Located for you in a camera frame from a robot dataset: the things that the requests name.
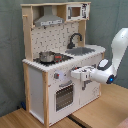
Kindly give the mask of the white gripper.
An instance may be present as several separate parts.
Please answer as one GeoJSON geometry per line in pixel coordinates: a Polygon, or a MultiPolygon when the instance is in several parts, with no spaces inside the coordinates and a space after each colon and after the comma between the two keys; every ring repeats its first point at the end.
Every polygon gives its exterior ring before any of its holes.
{"type": "Polygon", "coordinates": [[[84,66],[79,69],[72,70],[71,76],[81,81],[86,81],[90,79],[90,73],[92,70],[93,70],[92,66],[84,66]]]}

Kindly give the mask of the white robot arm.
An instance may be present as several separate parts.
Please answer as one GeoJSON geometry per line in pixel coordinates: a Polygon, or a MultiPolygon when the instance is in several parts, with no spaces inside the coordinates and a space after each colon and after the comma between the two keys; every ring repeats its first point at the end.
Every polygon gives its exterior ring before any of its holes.
{"type": "Polygon", "coordinates": [[[71,76],[81,81],[91,80],[98,83],[111,84],[116,76],[121,60],[128,47],[128,28],[122,28],[113,38],[112,61],[102,59],[98,66],[84,66],[73,70],[71,76]]]}

